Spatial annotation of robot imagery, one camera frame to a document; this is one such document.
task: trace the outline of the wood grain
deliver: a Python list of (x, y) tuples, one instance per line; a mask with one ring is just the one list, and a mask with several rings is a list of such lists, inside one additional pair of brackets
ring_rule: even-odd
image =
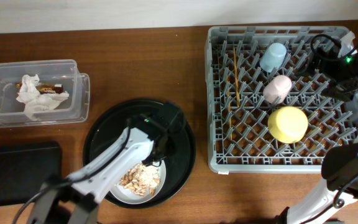
[[(269, 25), (346, 26), (358, 37), (358, 21)], [(173, 198), (154, 208), (129, 210), (107, 201), (102, 223), (220, 223), (273, 218), (298, 203), (320, 175), (217, 175), (208, 167), (204, 45), (209, 27), (0, 34), (0, 62), (72, 58), (91, 80), (89, 118), (80, 124), (0, 129), (0, 146), (56, 140), (63, 151), (63, 174), (82, 167), (85, 137), (110, 107), (148, 96), (170, 100), (185, 112), (196, 136), (193, 173)], [(9, 223), (20, 205), (0, 207)], [(24, 222), (29, 210), (21, 218)], [(334, 218), (358, 223), (358, 202)]]

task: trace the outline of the white wall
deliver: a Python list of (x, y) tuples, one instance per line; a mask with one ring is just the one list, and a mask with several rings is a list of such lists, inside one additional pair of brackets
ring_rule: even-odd
[(0, 33), (358, 19), (358, 0), (0, 0)]

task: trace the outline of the white bowl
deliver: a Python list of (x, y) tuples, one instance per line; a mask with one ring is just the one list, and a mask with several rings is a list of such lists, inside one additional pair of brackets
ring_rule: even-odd
[(164, 161), (161, 162), (161, 166), (158, 168), (159, 176), (160, 176), (160, 184), (154, 190), (154, 195), (149, 194), (149, 190), (146, 191), (146, 196), (139, 196), (131, 192), (129, 189), (124, 189), (124, 186), (119, 185), (117, 183), (110, 192), (117, 199), (129, 205), (137, 205), (140, 203), (145, 203), (154, 198), (161, 190), (162, 185), (165, 182), (165, 176), (167, 174), (167, 170), (165, 167)]

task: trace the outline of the clear plastic container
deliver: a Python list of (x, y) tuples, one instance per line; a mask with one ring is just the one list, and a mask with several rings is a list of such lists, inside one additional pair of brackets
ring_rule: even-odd
[[(62, 84), (69, 98), (52, 111), (34, 113), (37, 121), (32, 121), (23, 113), (24, 104), (16, 100), (15, 83), (26, 74), (37, 74), (43, 83)], [(0, 128), (84, 122), (89, 102), (89, 76), (78, 71), (74, 60), (0, 63)]]

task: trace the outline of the black round tray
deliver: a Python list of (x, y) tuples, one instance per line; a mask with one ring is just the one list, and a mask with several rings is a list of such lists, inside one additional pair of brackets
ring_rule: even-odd
[[(137, 114), (156, 113), (163, 103), (149, 100), (131, 100), (107, 110), (90, 129), (83, 151), (83, 165), (87, 165), (106, 150), (126, 128), (126, 119)], [(186, 122), (185, 129), (172, 137), (174, 155), (164, 160), (167, 177), (161, 191), (146, 203), (130, 205), (114, 198), (109, 192), (105, 199), (124, 208), (148, 208), (174, 196), (188, 180), (196, 159), (195, 139)]]

